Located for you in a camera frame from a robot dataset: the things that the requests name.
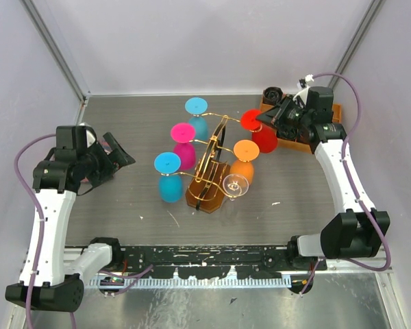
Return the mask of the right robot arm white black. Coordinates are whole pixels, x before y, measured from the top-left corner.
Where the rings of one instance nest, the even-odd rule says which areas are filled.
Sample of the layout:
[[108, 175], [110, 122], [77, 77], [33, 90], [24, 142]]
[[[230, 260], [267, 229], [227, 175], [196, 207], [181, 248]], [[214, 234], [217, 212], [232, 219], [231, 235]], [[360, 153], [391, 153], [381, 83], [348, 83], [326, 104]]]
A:
[[324, 86], [308, 86], [296, 95], [286, 95], [256, 119], [275, 130], [281, 139], [295, 139], [310, 147], [319, 162], [332, 194], [334, 218], [318, 234], [294, 236], [286, 260], [301, 270], [311, 257], [342, 259], [357, 264], [372, 258], [380, 249], [391, 255], [386, 240], [390, 217], [378, 210], [360, 182], [351, 159], [348, 135], [341, 123], [334, 122], [334, 94]]

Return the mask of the orange wine glass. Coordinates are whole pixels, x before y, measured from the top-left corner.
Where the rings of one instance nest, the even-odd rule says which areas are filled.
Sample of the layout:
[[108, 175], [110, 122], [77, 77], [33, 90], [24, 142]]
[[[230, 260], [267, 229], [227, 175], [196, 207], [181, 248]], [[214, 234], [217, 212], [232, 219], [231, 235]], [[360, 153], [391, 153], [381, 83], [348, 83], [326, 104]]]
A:
[[253, 161], [260, 155], [258, 145], [251, 140], [240, 140], [234, 145], [233, 153], [236, 160], [231, 165], [229, 173], [244, 176], [251, 185], [255, 173]]

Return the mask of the red wine glass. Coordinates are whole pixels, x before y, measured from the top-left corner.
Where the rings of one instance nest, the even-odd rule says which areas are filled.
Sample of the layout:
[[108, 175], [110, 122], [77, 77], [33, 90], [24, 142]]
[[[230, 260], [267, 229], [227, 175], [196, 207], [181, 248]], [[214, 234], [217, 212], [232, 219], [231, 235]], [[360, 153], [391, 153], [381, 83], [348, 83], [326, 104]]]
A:
[[257, 120], [260, 114], [260, 110], [250, 109], [242, 115], [240, 124], [251, 132], [251, 140], [259, 147], [260, 152], [268, 154], [277, 148], [278, 139], [274, 130]]

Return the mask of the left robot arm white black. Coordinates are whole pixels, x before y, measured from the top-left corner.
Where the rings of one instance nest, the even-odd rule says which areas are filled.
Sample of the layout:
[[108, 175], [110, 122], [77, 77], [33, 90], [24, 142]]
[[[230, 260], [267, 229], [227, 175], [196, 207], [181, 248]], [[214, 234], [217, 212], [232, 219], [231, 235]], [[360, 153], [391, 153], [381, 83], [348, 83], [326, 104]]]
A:
[[29, 249], [18, 282], [5, 289], [5, 299], [27, 310], [73, 313], [84, 286], [102, 269], [117, 271], [124, 253], [117, 238], [97, 237], [71, 265], [64, 264], [69, 217], [83, 180], [92, 188], [108, 182], [135, 160], [107, 132], [98, 141], [88, 125], [61, 125], [55, 147], [24, 184], [35, 205]]

